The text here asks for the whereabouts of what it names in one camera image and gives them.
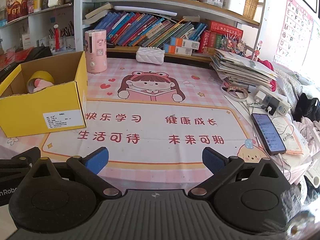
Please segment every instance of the pink toy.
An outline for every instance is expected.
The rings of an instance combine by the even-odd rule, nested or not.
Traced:
[[[43,79],[40,79],[40,78],[37,78],[35,80],[35,89],[33,90],[33,93],[34,92],[37,92],[41,89],[44,89],[44,88],[47,88],[47,87],[51,87],[53,86],[53,84],[51,82],[48,82],[48,81],[45,81]]]
[[[84,33],[85,58],[89,73],[100,73],[107,69],[107,32],[91,30]]]

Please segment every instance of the wooden shelf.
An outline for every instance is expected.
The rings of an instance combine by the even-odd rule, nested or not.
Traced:
[[[107,52],[119,52],[119,53],[136,53],[139,49],[139,46],[134,47],[124,47],[124,46],[116,46],[115,48],[107,48]],[[198,62],[210,63],[211,59],[208,57],[199,57],[199,56],[187,56],[187,55],[179,55],[172,53],[165,53],[165,57],[175,57],[175,58],[183,58],[187,60],[194,60]]]
[[[127,3],[128,5],[130,2],[141,2],[141,5],[144,3],[152,3],[152,4],[162,4],[162,5],[170,5],[171,10],[174,11],[175,7],[185,8],[185,9],[192,9],[199,11],[199,13],[204,12],[206,15],[218,15],[221,17],[228,18],[230,20],[234,20],[236,22],[239,22],[241,24],[249,25],[251,27],[259,28],[260,23],[248,19],[247,17],[244,17],[240,14],[237,14],[235,12],[207,4],[202,3],[199,1],[192,1],[192,0],[83,0],[83,2],[117,2],[117,5],[119,3]]]

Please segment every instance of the smartphone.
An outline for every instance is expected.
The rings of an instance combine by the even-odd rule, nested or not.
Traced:
[[[267,114],[251,114],[251,118],[269,155],[285,153],[285,145]]]

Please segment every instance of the tape roll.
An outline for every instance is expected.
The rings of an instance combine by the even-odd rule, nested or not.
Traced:
[[[36,88],[35,80],[38,78],[54,84],[54,79],[53,79],[52,75],[50,75],[47,71],[34,72],[33,75],[31,76],[31,78],[27,82],[27,90],[29,93],[33,93],[33,90]]]

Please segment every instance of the alphabet poster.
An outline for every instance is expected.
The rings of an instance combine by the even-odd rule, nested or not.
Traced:
[[[308,50],[313,18],[295,0],[287,0],[285,12],[273,62],[299,72]]]

